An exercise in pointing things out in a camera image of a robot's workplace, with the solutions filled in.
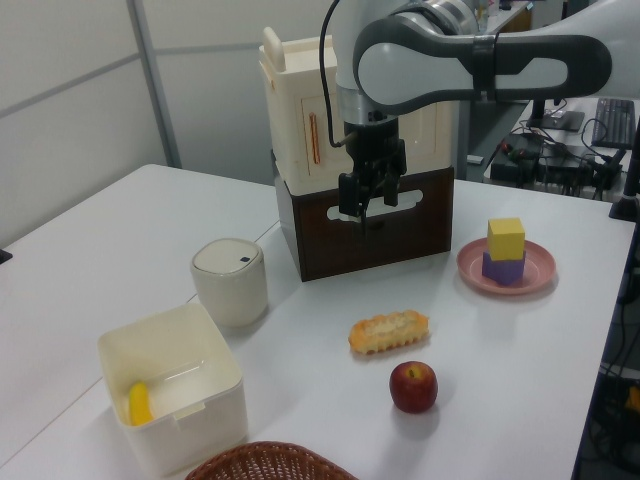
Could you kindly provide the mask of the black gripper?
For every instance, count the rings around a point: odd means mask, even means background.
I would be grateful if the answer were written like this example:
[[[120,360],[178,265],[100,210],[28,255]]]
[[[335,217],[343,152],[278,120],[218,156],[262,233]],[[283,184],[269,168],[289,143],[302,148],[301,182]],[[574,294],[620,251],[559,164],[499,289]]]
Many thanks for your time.
[[[405,143],[399,136],[399,121],[374,125],[345,122],[344,134],[349,137],[346,151],[353,161],[353,169],[339,175],[339,212],[359,217],[360,190],[373,184],[383,185],[386,205],[397,206],[400,177],[406,173]]]

